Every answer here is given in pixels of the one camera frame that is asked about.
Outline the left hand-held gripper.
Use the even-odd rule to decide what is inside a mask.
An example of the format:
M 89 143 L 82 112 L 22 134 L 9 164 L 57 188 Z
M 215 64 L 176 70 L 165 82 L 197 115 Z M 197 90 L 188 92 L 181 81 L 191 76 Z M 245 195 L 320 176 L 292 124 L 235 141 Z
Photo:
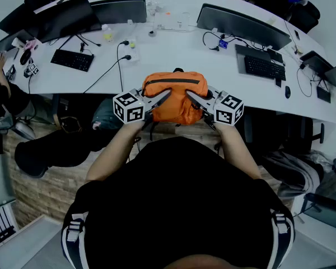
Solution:
M 116 117 L 124 124 L 143 122 L 143 128 L 153 122 L 152 111 L 164 103 L 171 95 L 171 90 L 164 90 L 156 95 L 145 95 L 142 89 L 121 92 L 113 97 L 113 110 Z

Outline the orange backpack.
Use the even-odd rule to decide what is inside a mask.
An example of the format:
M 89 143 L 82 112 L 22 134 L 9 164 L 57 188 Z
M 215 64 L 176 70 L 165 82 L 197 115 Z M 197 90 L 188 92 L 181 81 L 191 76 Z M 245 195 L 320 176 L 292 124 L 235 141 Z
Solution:
M 154 129 L 160 122 L 191 125 L 202 118 L 203 110 L 193 105 L 186 95 L 186 90 L 204 98 L 208 95 L 207 80 L 201 73 L 184 72 L 181 68 L 174 72 L 153 73 L 144 80 L 142 94 L 152 98 L 167 89 L 171 90 L 170 96 L 151 111 L 143 128 L 152 123 Z

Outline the person's left forearm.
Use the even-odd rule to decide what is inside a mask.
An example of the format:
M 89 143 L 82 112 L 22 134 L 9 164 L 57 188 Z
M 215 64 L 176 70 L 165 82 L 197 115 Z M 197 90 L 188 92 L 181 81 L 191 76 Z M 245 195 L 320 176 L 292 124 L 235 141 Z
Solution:
M 103 181 L 126 164 L 143 121 L 124 124 L 88 170 L 85 183 Z

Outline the white table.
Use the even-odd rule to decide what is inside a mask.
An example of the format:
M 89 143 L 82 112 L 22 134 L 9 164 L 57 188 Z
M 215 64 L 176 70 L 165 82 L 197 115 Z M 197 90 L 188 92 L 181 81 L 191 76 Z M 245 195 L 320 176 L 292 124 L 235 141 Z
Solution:
M 271 80 L 240 74 L 237 66 L 235 43 L 229 43 L 226 50 L 214 52 L 212 47 L 217 39 L 197 28 L 197 18 L 204 3 L 244 13 L 293 33 L 295 28 L 280 17 L 241 0 L 151 0 L 164 6 L 167 12 L 189 12 L 191 32 L 158 31 L 155 37 L 148 35 L 153 22 L 137 25 L 114 25 L 114 37 L 106 42 L 101 32 L 88 33 L 94 42 L 90 51 L 94 61 L 87 72 L 52 64 L 51 58 L 56 49 L 77 51 L 80 42 L 77 38 L 60 39 L 55 44 L 39 45 L 33 59 L 39 73 L 28 80 L 23 76 L 20 56 L 15 52 L 7 54 L 7 64 L 15 66 L 14 79 L 23 91 L 33 94 L 56 93 L 106 93 L 117 94 L 122 90 L 140 88 L 146 76 L 155 72 L 170 72 L 175 68 L 202 73 L 210 86 L 242 99 L 245 105 L 292 113 L 325 122 L 336 123 L 336 98 L 331 103 L 318 99 L 315 86 L 311 86 L 308 70 L 301 72 L 291 46 L 282 49 L 286 65 L 286 86 L 291 96 L 286 99 L 284 89 Z M 125 38 L 135 38 L 139 47 L 139 61 L 130 60 L 129 55 L 119 57 L 119 46 L 127 43 Z

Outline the grey desk mat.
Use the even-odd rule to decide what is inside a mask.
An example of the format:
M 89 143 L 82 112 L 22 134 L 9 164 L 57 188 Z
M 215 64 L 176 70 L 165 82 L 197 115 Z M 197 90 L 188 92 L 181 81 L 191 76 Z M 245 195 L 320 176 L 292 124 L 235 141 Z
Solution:
M 248 55 L 254 58 L 263 59 L 270 62 L 271 58 L 267 52 L 252 49 L 247 46 L 235 44 L 238 72 L 240 74 L 246 74 L 244 58 Z

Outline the black keyboard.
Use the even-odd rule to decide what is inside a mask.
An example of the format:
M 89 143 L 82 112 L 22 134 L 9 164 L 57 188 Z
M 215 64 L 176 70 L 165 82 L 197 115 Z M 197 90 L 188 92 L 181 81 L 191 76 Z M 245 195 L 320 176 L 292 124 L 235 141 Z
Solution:
M 50 62 L 52 64 L 87 72 L 94 60 L 94 57 L 94 55 L 57 49 Z
M 271 79 L 286 80 L 285 68 L 264 59 L 249 55 L 244 57 L 245 71 L 248 74 Z

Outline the clear bottle with yellow liquid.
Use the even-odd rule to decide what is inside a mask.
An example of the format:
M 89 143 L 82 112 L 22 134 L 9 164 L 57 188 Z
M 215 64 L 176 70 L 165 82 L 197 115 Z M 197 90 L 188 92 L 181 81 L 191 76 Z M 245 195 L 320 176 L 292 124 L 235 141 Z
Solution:
M 102 24 L 101 31 L 106 42 L 111 42 L 113 40 L 113 31 L 108 24 Z

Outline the black flat device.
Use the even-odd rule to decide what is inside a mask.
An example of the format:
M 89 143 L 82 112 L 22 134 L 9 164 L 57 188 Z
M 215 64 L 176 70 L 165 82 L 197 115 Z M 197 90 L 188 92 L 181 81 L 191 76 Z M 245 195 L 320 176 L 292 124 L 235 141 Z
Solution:
M 272 50 L 272 49 L 267 49 L 267 52 L 271 58 L 271 60 L 274 60 L 276 62 L 279 62 L 281 64 L 284 64 L 284 61 L 283 61 L 283 58 L 282 58 L 282 55 L 279 54 L 278 52 Z

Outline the brown bag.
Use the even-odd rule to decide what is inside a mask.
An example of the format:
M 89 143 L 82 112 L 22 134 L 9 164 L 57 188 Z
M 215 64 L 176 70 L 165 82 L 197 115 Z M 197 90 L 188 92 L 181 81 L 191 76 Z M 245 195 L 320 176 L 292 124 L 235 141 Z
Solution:
M 65 133 L 78 133 L 82 131 L 82 126 L 76 117 L 60 117 L 58 114 L 54 114 L 53 118 L 58 130 L 64 130 Z

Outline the person's black shirt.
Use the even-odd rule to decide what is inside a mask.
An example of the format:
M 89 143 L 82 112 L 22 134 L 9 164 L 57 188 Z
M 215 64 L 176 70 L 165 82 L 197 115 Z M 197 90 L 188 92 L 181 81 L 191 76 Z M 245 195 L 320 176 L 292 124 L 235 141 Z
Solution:
M 164 269 L 196 255 L 276 269 L 294 239 L 292 214 L 266 181 L 174 137 L 83 185 L 65 216 L 61 246 L 74 269 Z

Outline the grey cloth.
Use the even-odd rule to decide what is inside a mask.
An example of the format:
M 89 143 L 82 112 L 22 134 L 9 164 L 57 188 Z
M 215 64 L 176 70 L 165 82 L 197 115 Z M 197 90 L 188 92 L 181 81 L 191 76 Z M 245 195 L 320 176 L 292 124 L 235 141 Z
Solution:
M 281 199 L 315 193 L 324 177 L 322 165 L 284 151 L 262 156 L 261 164 L 273 178 L 281 182 L 277 192 Z

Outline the dark grey laptop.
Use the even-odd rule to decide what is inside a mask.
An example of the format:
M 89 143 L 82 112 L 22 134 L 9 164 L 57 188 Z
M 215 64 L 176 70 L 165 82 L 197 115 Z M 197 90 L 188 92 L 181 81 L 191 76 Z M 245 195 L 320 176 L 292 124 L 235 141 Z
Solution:
M 300 57 L 304 66 L 310 67 L 318 76 L 324 77 L 325 72 L 330 71 L 333 66 L 315 51 L 310 51 Z

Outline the black office chair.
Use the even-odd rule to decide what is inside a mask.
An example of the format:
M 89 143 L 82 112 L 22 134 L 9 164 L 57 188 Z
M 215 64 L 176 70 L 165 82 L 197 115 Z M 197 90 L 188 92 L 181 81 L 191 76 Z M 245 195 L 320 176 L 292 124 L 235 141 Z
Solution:
M 91 152 L 100 151 L 111 139 L 103 131 L 66 133 L 54 131 L 35 140 L 20 142 L 15 148 L 15 162 L 22 172 L 41 178 L 52 166 L 68 168 L 82 164 Z

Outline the spare grey hand-held gripper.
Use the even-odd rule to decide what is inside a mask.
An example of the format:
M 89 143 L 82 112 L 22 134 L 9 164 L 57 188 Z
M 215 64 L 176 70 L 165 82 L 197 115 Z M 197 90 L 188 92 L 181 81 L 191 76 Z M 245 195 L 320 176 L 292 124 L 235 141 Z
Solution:
M 39 73 L 39 69 L 34 63 L 33 59 L 30 58 L 28 60 L 27 67 L 24 70 L 24 77 L 25 78 L 30 78 L 32 76 L 36 76 Z

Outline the black laptop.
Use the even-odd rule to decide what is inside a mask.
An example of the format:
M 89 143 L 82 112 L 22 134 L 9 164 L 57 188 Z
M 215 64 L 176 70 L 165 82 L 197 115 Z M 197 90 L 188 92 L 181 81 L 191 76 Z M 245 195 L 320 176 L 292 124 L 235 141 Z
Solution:
M 14 34 L 31 26 L 34 18 L 34 11 L 23 3 L 0 22 L 0 30 Z

